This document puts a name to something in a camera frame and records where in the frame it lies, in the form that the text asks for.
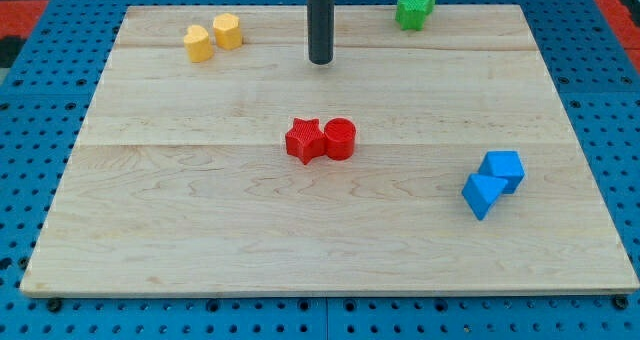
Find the black cylindrical robot arm rod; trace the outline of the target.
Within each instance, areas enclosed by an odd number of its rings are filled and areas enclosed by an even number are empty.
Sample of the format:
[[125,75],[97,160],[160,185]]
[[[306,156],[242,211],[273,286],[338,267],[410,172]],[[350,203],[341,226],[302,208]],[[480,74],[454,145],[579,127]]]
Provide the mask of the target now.
[[333,60],[334,0],[307,0],[308,56],[316,65]]

